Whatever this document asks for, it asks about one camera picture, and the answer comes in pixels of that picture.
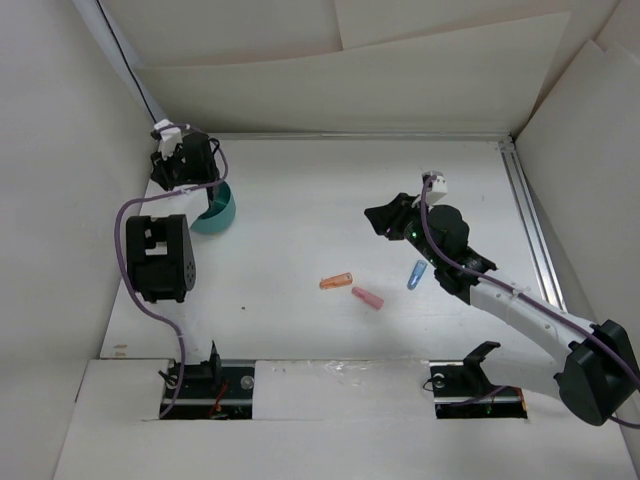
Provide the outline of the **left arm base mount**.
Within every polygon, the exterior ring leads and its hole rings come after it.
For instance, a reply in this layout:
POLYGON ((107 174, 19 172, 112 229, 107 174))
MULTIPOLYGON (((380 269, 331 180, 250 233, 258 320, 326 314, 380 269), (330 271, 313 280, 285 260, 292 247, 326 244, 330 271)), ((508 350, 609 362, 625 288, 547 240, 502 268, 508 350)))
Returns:
POLYGON ((199 364, 186 365, 177 399, 180 364, 165 372, 164 393, 159 407, 161 420, 251 420, 256 362, 222 360, 215 343, 210 356, 199 364))

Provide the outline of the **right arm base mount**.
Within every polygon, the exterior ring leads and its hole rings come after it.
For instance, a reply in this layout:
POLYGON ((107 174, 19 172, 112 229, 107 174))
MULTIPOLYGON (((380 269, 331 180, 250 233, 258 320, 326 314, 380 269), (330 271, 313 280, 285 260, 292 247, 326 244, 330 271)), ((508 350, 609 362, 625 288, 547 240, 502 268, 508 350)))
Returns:
POLYGON ((496 386, 481 369, 498 342, 486 341, 462 360, 430 360, 422 389, 433 394, 438 420, 527 419, 522 390, 496 386))

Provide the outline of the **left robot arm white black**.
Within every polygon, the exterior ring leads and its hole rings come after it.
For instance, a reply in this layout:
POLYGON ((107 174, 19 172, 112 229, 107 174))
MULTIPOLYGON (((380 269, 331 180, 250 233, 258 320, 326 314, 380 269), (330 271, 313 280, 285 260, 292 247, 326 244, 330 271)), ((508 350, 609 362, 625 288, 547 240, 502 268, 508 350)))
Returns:
POLYGON ((215 343, 186 319, 183 306, 196 283, 191 227, 215 206, 226 170, 216 164, 220 143, 187 126, 157 125, 152 137, 157 151, 150 156, 151 182, 156 195, 129 201, 118 212, 114 238, 125 287, 145 315, 170 328, 178 342, 176 377, 201 396, 222 387, 222 371, 215 343), (191 204, 178 213, 125 218, 133 205, 187 197, 191 204))

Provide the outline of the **blue highlighter marker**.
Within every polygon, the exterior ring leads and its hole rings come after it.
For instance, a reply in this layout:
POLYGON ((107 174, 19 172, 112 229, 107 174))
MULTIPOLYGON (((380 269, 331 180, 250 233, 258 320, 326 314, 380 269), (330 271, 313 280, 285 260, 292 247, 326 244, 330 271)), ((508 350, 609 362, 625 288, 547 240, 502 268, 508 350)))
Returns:
POLYGON ((411 274, 409 276, 408 282, 407 282, 407 289, 408 290, 415 290, 416 287, 418 286, 418 284, 420 283, 422 276, 424 275, 425 271, 427 269, 427 263, 424 260, 418 260, 412 271, 411 274))

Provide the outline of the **orange highlighter marker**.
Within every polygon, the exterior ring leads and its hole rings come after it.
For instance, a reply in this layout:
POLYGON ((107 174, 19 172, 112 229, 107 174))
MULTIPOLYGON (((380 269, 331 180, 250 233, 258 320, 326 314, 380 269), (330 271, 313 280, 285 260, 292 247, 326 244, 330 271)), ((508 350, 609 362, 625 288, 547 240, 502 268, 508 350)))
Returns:
POLYGON ((329 290, 349 286, 353 283, 353 276, 350 272, 324 278, 319 282, 319 288, 329 290))

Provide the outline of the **pink highlighter marker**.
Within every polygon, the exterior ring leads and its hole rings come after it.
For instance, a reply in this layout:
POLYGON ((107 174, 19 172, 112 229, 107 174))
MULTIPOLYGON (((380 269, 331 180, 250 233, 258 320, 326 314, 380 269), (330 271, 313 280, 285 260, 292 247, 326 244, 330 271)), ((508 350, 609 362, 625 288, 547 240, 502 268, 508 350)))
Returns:
POLYGON ((384 300, 379 296, 360 287, 353 287, 351 293, 370 307, 380 310, 384 306, 384 300))

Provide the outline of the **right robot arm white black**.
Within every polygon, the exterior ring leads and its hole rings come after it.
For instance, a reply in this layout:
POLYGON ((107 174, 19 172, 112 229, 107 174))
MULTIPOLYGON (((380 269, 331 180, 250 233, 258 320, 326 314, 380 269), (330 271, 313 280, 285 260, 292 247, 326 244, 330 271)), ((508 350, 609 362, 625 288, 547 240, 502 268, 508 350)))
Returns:
POLYGON ((552 362, 530 374, 533 389, 559 399, 580 420, 601 426, 638 391, 639 365, 626 330, 612 320, 572 316, 496 278, 496 265, 469 247, 469 226, 458 209, 400 193, 364 215, 377 235, 409 242, 447 293, 542 347, 552 362))

